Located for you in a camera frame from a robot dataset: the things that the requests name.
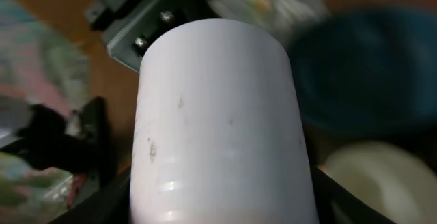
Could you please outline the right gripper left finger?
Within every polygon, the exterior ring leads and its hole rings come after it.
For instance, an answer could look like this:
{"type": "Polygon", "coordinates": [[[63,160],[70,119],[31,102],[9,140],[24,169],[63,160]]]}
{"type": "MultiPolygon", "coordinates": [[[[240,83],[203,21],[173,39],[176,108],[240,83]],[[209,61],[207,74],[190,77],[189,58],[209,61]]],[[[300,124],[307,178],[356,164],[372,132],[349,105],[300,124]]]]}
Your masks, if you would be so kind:
{"type": "Polygon", "coordinates": [[[51,224],[129,224],[130,172],[127,168],[102,190],[51,221],[51,224]]]}

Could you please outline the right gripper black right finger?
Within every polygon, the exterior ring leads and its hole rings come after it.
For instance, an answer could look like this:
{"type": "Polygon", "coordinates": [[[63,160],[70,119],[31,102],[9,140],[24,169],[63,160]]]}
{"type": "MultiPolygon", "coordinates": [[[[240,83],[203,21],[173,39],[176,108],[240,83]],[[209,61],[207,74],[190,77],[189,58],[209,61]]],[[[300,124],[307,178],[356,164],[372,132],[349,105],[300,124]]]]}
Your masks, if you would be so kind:
{"type": "Polygon", "coordinates": [[[312,180],[320,223],[335,222],[332,204],[336,204],[340,212],[352,223],[394,224],[316,167],[312,168],[312,180]]]}

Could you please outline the cream plastic cup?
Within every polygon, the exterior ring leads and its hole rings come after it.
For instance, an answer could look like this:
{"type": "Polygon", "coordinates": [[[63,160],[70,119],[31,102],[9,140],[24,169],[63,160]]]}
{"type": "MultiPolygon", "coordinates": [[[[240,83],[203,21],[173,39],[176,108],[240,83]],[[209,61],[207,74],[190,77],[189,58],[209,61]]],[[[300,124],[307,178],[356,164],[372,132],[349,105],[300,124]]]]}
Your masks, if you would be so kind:
{"type": "Polygon", "coordinates": [[[322,171],[395,223],[436,223],[436,174],[401,148],[381,141],[348,145],[322,171]]]}

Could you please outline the pink plastic cup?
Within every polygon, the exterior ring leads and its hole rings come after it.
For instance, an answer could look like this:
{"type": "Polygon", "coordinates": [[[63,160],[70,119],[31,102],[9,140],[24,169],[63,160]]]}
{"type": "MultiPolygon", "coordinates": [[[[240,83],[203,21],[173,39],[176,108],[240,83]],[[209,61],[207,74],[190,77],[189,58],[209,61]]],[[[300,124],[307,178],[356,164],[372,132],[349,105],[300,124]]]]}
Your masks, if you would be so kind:
{"type": "Polygon", "coordinates": [[[317,223],[290,61],[235,20],[159,37],[139,72],[133,223],[317,223]]]}

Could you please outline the clear plastic waste bin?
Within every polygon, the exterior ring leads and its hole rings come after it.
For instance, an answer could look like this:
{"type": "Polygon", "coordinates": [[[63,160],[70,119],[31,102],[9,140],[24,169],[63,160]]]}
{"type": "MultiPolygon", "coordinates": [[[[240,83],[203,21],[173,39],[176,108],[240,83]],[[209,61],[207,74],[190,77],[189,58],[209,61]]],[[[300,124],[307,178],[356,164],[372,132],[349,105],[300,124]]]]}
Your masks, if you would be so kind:
{"type": "Polygon", "coordinates": [[[256,25],[280,38],[326,14],[322,0],[208,0],[220,17],[256,25]]]}

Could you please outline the dark blue plate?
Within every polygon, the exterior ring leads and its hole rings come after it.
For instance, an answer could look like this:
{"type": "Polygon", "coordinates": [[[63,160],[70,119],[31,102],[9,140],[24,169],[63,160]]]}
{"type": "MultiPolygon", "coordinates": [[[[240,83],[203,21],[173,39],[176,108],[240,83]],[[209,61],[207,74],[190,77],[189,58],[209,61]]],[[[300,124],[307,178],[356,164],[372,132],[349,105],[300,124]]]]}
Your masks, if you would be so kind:
{"type": "Polygon", "coordinates": [[[370,8],[331,17],[287,51],[302,119],[345,137],[436,126],[436,15],[370,8]]]}

